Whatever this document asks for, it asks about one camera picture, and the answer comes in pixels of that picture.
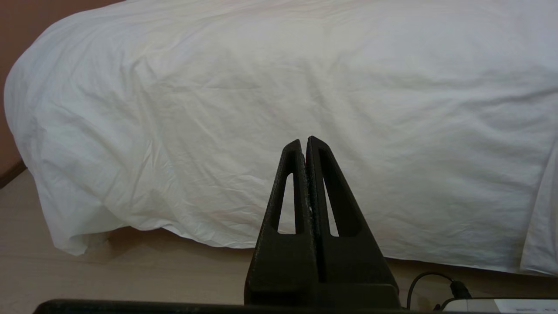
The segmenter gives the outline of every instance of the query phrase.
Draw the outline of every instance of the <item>wall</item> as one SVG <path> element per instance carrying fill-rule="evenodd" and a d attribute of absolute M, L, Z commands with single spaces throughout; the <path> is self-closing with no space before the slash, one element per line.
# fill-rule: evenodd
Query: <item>wall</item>
<path fill-rule="evenodd" d="M 76 12 L 104 7 L 120 0 L 1 0 L 0 1 L 0 178 L 21 157 L 4 114 L 4 84 L 17 58 L 52 23 Z"/>

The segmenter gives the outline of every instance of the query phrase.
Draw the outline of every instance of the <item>mattress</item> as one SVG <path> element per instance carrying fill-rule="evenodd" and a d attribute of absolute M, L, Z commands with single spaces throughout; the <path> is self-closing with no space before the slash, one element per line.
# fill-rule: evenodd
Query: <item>mattress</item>
<path fill-rule="evenodd" d="M 126 1 L 49 27 L 6 116 L 72 254 L 123 226 L 251 248 L 281 149 L 315 135 L 385 256 L 558 275 L 557 12 Z"/>

